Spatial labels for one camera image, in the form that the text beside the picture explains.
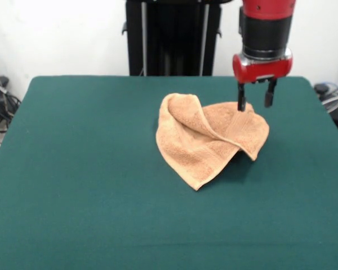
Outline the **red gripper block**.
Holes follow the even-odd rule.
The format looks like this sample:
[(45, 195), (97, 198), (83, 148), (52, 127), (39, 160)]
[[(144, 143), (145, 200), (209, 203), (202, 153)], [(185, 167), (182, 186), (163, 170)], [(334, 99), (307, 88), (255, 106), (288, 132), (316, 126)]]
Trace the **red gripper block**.
[(249, 59), (242, 53), (234, 55), (233, 71), (238, 82), (238, 111), (244, 112), (246, 109), (244, 84), (273, 78), (269, 81), (264, 101), (266, 108), (271, 107), (273, 105), (277, 79), (286, 77), (289, 74), (292, 62), (293, 57), (290, 49), (285, 50), (284, 55), (280, 59), (270, 61)]

